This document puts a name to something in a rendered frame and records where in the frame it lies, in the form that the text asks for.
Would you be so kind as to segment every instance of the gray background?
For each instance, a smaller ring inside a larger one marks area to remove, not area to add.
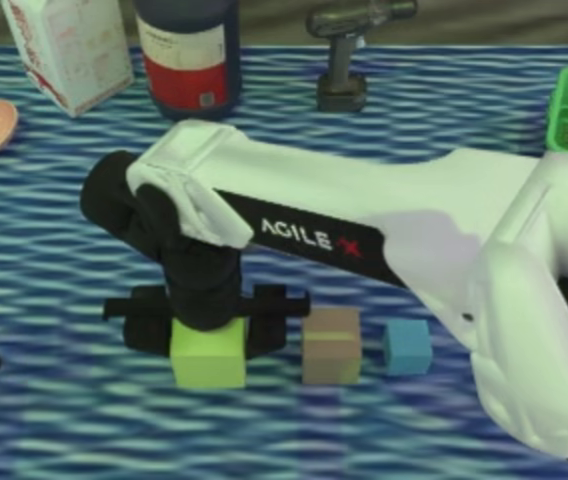
[[[317,43],[304,31],[319,0],[240,0],[245,45]],[[121,0],[131,40],[131,0]],[[381,27],[369,43],[568,44],[568,0],[422,0],[419,18]],[[0,43],[12,43],[0,9]]]

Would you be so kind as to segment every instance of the blue cube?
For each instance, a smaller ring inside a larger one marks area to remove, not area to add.
[[[428,372],[433,348],[426,320],[388,320],[384,355],[389,375],[423,375]]]

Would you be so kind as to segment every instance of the can label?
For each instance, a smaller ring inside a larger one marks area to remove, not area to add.
[[[137,24],[149,87],[157,100],[200,110],[228,101],[224,25],[197,33],[172,33]]]

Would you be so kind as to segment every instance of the white robotic arm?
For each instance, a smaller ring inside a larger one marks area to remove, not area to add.
[[[471,353],[486,412],[568,458],[568,155],[473,149],[377,164],[177,124],[127,171],[182,233],[256,243],[409,288]]]

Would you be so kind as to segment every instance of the blue patterned tablecloth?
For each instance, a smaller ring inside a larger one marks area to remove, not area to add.
[[[286,281],[318,304],[362,309],[359,386],[301,386],[299,329],[286,351],[250,365],[242,391],[180,391],[166,361],[127,351],[119,324],[100,320],[101,301],[159,272],[77,204],[99,158],[142,152],[170,126],[134,58],[136,84],[72,120],[0,48],[0,97],[22,115],[0,154],[0,480],[568,479],[566,462],[487,418],[467,354],[413,296],[328,267],[264,250],[244,259],[247,285]],[[324,48],[245,50],[244,102],[229,122],[256,139],[381,162],[461,145],[539,155],[568,48],[358,51],[370,85],[358,115],[314,111],[325,65]],[[429,320],[430,374],[384,375],[390,316]]]

